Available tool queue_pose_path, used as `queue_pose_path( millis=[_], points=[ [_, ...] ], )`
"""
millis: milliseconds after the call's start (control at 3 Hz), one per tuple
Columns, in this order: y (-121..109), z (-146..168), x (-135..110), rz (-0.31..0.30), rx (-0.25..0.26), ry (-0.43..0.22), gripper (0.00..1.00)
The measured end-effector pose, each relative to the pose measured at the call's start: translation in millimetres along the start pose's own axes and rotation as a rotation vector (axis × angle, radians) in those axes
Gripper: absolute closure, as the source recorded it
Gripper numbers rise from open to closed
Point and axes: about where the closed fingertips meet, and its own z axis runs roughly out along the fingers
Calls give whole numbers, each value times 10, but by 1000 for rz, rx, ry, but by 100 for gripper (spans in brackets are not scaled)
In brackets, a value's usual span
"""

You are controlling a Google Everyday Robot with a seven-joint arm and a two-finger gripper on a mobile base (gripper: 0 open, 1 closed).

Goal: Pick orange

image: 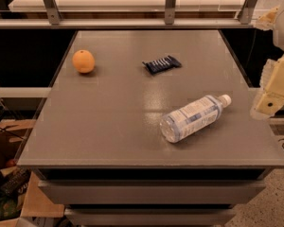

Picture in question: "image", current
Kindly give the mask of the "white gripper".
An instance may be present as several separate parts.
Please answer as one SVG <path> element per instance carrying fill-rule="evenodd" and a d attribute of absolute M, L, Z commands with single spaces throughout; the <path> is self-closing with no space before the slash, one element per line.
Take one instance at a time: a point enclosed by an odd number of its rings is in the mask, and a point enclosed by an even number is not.
<path fill-rule="evenodd" d="M 273 43 L 284 51 L 284 1 L 259 16 L 255 28 L 273 31 Z M 267 60 L 263 67 L 259 89 L 252 104 L 250 115 L 265 120 L 284 106 L 284 55 L 277 61 Z"/>

